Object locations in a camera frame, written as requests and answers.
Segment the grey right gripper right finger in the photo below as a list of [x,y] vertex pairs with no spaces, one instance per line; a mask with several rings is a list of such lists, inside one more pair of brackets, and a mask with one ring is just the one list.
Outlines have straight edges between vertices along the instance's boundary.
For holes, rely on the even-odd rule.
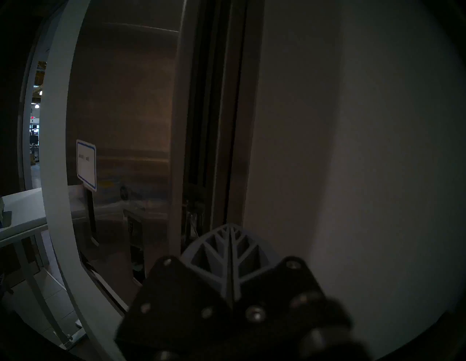
[[324,293],[305,262],[230,224],[232,344],[297,344],[324,325]]

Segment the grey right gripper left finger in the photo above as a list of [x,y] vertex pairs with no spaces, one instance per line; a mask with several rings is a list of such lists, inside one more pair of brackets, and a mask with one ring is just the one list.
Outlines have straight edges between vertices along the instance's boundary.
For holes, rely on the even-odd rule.
[[159,258],[115,336],[120,351],[193,351],[232,331],[231,226]]

